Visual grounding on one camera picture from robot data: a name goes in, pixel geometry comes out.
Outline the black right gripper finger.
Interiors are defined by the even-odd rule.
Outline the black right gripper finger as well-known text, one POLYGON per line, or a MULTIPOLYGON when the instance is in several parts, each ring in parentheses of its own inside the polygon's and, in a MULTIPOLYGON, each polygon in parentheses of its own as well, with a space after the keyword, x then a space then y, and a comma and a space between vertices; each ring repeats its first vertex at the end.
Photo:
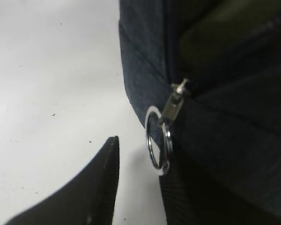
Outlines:
POLYGON ((114 136, 64 187, 7 224, 111 225, 118 180, 119 139, 114 136))

